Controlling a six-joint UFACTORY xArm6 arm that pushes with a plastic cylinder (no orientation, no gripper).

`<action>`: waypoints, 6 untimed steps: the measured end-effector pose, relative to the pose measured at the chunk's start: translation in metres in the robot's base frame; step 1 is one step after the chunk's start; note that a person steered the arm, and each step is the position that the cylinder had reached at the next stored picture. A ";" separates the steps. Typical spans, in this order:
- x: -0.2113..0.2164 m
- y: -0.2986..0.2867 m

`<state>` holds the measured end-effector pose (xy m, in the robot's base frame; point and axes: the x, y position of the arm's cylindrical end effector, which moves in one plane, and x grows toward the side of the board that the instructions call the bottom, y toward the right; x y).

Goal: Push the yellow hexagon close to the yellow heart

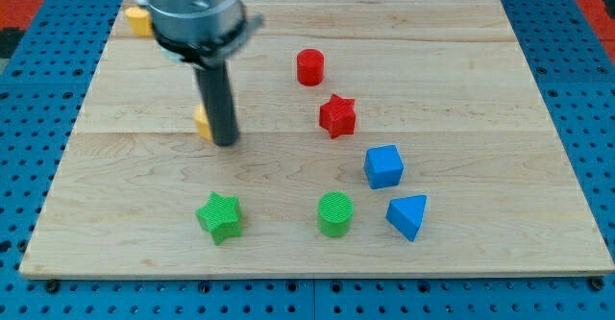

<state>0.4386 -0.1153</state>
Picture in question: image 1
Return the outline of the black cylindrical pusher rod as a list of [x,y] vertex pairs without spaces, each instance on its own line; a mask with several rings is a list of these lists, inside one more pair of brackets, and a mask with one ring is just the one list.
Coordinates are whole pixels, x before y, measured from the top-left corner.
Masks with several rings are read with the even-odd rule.
[[213,142],[222,147],[234,145],[239,129],[226,64],[195,68],[194,72]]

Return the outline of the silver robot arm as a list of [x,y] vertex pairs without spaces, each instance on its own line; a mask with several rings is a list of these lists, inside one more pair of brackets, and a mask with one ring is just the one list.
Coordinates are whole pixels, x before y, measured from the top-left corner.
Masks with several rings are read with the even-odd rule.
[[242,0],[136,0],[152,18],[158,45],[192,66],[212,141],[231,146],[239,139],[227,60],[264,22],[250,16]]

